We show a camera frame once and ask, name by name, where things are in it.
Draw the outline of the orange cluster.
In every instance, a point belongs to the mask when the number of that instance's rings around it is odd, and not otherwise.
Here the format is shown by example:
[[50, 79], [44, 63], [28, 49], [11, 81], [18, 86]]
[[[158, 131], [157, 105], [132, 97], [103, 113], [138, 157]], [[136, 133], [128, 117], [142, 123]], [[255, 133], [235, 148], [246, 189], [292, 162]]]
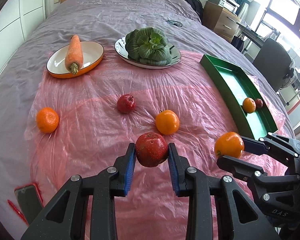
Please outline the orange cluster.
[[240, 158], [243, 151], [243, 139], [235, 132], [224, 133], [216, 140], [214, 146], [214, 152], [217, 158], [225, 155]]
[[254, 113], [256, 111], [256, 103], [252, 98], [245, 98], [243, 100], [242, 108], [246, 113]]
[[163, 135], [172, 135], [178, 131], [180, 121], [173, 111], [165, 110], [156, 116], [155, 125], [157, 130]]

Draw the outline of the small red apple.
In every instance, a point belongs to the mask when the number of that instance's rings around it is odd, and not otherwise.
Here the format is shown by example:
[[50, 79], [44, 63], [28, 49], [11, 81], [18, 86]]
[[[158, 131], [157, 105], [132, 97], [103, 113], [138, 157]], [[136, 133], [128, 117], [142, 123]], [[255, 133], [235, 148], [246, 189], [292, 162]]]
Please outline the small red apple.
[[147, 132], [135, 143], [138, 162], [144, 167], [156, 167], [168, 158], [168, 144], [162, 135]]
[[117, 109], [120, 113], [128, 114], [135, 109], [134, 96], [130, 94], [122, 95], [117, 101]]

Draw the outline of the small red apple back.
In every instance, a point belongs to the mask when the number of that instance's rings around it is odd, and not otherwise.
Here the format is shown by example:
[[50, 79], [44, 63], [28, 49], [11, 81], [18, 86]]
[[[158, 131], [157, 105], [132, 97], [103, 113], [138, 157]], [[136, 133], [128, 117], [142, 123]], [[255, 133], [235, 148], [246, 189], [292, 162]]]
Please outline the small red apple back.
[[120, 113], [128, 114], [135, 109], [134, 96], [130, 94], [122, 95], [117, 101], [117, 109]]

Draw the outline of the smartphone in red case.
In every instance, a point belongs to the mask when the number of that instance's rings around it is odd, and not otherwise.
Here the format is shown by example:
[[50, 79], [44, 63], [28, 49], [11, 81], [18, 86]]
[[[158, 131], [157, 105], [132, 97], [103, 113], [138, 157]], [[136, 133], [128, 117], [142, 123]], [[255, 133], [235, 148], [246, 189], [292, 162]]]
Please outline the smartphone in red case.
[[44, 204], [36, 183], [27, 184], [14, 189], [15, 197], [21, 213], [30, 225], [42, 211]]

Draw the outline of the red pen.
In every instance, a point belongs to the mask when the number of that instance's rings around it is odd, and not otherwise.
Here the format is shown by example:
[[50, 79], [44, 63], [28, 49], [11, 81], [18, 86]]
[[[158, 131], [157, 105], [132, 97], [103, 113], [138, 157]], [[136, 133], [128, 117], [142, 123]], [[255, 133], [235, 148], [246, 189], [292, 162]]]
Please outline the red pen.
[[10, 208], [14, 211], [14, 213], [26, 224], [28, 225], [28, 222], [25, 218], [25, 216], [22, 214], [22, 212], [14, 205], [14, 203], [11, 200], [7, 200], [8, 205]]

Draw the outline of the green rectangular tray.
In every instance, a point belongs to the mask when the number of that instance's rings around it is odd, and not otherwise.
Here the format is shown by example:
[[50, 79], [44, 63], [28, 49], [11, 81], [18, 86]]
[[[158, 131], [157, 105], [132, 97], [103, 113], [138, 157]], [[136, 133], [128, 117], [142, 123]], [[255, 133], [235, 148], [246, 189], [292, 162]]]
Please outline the green rectangular tray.
[[200, 64], [221, 94], [240, 135], [259, 139], [278, 131], [266, 104], [254, 113], [243, 110], [245, 98], [263, 99], [263, 96], [241, 67], [210, 55], [203, 55]]

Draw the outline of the grey office chair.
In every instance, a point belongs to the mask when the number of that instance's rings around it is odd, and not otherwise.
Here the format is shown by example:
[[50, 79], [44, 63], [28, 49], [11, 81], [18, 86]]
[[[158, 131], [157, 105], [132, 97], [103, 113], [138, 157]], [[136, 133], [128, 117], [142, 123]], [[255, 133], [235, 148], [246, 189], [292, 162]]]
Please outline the grey office chair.
[[272, 38], [266, 39], [253, 65], [275, 92], [292, 85], [297, 80], [295, 61], [285, 48]]

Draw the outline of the pink plastic sheet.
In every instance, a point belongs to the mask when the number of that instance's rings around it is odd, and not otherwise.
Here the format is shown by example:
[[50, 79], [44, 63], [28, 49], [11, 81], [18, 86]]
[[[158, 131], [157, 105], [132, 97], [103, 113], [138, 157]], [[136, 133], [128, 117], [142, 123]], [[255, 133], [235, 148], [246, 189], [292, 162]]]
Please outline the pink plastic sheet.
[[[216, 165], [215, 141], [226, 132], [238, 132], [234, 120], [205, 69], [201, 54], [181, 51], [181, 61], [163, 70], [134, 67], [106, 48], [101, 63], [73, 79], [52, 77], [44, 67], [31, 106], [25, 140], [31, 152], [31, 179], [44, 204], [74, 174], [89, 177], [113, 165], [130, 142], [155, 132], [155, 117], [172, 110], [179, 130], [165, 137], [179, 155], [209, 176], [226, 172]], [[134, 96], [130, 114], [117, 110], [123, 94]], [[37, 112], [51, 107], [59, 117], [52, 134], [39, 132]], [[155, 168], [136, 162], [131, 190], [116, 198], [119, 239], [185, 239], [188, 199], [175, 196], [167, 161]]]

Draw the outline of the dark blue bag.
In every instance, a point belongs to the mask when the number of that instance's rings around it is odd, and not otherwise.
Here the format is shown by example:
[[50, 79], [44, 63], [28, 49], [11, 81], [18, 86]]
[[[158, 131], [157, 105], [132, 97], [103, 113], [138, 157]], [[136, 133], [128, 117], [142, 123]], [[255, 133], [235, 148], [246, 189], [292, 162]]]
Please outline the dark blue bag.
[[244, 46], [244, 34], [241, 34], [239, 36], [234, 36], [232, 41], [231, 41], [231, 45], [233, 45], [240, 53], [243, 50], [243, 46]]

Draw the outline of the wooden drawer cabinet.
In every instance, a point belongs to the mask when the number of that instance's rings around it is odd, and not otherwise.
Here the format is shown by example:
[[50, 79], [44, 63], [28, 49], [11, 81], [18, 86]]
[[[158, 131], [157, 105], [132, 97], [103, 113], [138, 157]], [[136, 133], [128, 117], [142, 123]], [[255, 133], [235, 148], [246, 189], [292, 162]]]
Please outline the wooden drawer cabinet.
[[228, 9], [208, 1], [203, 10], [202, 25], [231, 43], [241, 19]]

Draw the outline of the white printer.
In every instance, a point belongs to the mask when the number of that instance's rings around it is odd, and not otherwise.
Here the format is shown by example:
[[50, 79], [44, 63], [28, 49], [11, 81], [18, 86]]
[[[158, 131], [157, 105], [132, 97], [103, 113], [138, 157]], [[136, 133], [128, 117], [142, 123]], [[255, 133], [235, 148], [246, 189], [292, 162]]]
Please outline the white printer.
[[236, 14], [237, 9], [240, 7], [240, 5], [235, 0], [208, 0], [208, 1], [218, 6], [226, 8], [233, 14]]

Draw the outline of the white round plate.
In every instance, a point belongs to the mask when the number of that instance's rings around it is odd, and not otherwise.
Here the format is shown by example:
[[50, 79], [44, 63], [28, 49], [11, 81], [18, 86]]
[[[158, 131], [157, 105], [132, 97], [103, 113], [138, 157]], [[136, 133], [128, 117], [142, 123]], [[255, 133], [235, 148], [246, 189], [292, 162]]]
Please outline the white round plate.
[[129, 63], [133, 66], [136, 66], [136, 67], [140, 67], [143, 69], [166, 69], [166, 68], [170, 68], [173, 65], [178, 64], [181, 61], [180, 51], [171, 43], [169, 43], [168, 46], [170, 49], [170, 54], [171, 54], [172, 60], [171, 60], [170, 64], [167, 64], [165, 66], [152, 66], [152, 65], [141, 64], [139, 62], [130, 60], [128, 58], [128, 52], [125, 49], [125, 45], [126, 45], [126, 37], [124, 36], [122, 38], [119, 38], [115, 42], [114, 49], [117, 52], [117, 54], [119, 55], [119, 57], [121, 57], [121, 59], [123, 59], [127, 63]]

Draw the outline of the orange oval dish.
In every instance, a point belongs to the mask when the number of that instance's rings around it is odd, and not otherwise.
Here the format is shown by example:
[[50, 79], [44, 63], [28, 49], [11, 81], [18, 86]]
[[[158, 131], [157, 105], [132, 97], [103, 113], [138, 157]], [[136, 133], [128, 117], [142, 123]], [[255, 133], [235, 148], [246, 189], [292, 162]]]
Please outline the orange oval dish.
[[54, 52], [46, 63], [47, 72], [59, 79], [71, 79], [79, 77], [94, 69], [103, 59], [104, 47], [94, 41], [81, 41], [83, 51], [83, 66], [76, 75], [71, 74], [65, 67], [65, 56], [68, 51], [67, 46], [63, 46]]

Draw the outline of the orange carrot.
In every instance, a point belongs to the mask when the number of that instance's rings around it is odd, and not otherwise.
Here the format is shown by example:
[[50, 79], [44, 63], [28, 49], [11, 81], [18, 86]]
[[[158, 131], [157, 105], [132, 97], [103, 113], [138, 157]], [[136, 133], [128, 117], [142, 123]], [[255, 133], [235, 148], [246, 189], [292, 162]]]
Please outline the orange carrot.
[[82, 66], [83, 52], [81, 42], [78, 35], [73, 35], [65, 56], [65, 67], [72, 75], [76, 75]]

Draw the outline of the white wardrobe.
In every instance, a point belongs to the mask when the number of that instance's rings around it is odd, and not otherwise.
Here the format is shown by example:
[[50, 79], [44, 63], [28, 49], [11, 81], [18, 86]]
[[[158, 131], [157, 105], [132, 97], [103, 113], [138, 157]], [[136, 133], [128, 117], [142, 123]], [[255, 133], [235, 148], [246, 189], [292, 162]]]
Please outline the white wardrobe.
[[7, 0], [0, 10], [0, 75], [17, 49], [61, 0]]

